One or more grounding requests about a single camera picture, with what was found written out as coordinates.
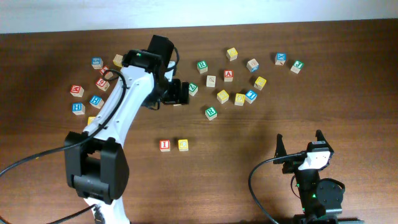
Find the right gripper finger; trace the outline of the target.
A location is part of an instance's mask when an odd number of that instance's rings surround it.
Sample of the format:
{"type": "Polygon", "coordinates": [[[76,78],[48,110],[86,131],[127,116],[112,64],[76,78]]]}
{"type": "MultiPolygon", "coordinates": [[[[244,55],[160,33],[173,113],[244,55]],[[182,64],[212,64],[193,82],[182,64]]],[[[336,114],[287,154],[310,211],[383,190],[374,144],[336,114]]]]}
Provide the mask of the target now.
{"type": "Polygon", "coordinates": [[[284,146],[282,138],[283,138],[283,136],[281,134],[277,135],[277,144],[276,144],[276,150],[275,150],[273,162],[285,162],[286,161],[285,156],[287,155],[287,152],[285,150],[285,146],[284,146]]]}
{"type": "Polygon", "coordinates": [[[320,129],[316,130],[315,137],[317,138],[318,142],[326,143],[326,139],[320,129]]]}

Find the yellow C block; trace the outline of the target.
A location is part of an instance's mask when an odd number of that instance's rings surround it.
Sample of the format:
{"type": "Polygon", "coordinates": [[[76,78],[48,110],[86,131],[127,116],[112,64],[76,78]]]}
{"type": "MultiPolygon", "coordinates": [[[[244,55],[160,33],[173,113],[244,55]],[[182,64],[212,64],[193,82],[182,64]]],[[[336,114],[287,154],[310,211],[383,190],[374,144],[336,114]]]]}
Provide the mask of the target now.
{"type": "Polygon", "coordinates": [[[178,149],[179,151],[188,151],[189,145],[187,139],[179,139],[178,140],[178,149]]]}

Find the red I block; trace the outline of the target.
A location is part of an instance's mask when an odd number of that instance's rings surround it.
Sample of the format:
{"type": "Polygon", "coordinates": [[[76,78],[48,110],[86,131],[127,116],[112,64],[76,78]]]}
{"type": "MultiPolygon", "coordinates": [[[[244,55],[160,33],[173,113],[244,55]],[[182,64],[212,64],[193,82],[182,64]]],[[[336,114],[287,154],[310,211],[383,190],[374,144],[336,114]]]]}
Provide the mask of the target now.
{"type": "Polygon", "coordinates": [[[170,141],[167,140],[160,140],[159,141],[159,149],[161,152],[169,152],[171,150],[170,141]]]}

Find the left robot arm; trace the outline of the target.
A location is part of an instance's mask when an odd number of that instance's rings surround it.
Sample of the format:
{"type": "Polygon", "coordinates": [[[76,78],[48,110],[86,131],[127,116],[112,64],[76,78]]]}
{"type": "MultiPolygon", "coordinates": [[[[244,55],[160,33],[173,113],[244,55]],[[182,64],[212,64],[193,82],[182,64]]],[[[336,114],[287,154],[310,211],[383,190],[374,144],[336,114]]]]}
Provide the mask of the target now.
{"type": "Polygon", "coordinates": [[[89,205],[96,223],[129,223],[122,198],[129,180],[123,146],[138,110],[189,102],[189,84],[174,78],[171,56],[177,52],[168,38],[153,35],[147,49],[124,54],[117,84],[96,118],[65,139],[67,184],[89,205]]]}

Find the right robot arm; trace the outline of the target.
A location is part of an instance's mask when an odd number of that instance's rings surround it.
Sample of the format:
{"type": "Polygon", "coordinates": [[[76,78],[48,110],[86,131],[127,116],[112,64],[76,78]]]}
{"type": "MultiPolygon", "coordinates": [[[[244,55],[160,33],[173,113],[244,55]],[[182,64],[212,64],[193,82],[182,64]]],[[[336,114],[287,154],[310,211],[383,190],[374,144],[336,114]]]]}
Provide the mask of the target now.
{"type": "Polygon", "coordinates": [[[294,223],[338,223],[345,185],[320,178],[320,171],[330,164],[334,150],[320,130],[315,136],[317,140],[309,142],[306,150],[287,154],[282,135],[278,134],[274,164],[282,164],[282,173],[295,177],[303,213],[294,215],[294,223]]]}

